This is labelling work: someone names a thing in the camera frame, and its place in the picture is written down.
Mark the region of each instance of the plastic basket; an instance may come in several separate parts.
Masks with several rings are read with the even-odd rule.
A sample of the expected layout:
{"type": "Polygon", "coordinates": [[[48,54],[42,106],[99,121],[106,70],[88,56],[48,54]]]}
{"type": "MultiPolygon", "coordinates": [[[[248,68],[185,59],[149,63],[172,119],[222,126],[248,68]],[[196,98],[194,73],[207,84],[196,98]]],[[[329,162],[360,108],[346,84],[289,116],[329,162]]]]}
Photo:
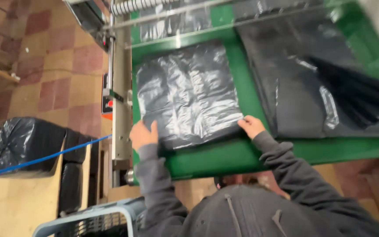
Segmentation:
{"type": "Polygon", "coordinates": [[[52,234],[56,237],[96,236],[99,232],[114,233],[117,237],[133,237],[137,232],[137,217],[145,208],[143,197],[96,205],[40,224],[33,237],[47,237],[52,234]]]}

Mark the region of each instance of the gray hoodie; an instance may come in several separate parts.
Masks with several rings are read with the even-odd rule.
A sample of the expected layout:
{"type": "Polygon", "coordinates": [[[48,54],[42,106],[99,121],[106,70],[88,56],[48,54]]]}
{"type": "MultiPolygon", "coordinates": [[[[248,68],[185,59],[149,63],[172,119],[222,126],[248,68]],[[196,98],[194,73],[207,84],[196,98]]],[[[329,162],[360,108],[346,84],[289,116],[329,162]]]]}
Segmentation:
{"type": "Polygon", "coordinates": [[[165,158],[158,158],[156,144],[148,144],[137,151],[141,161],[135,169],[147,207],[140,236],[379,237],[379,223],[296,158],[292,143],[279,144],[266,131],[253,143],[291,200],[255,186],[234,185],[204,198],[188,213],[175,196],[165,158]]]}

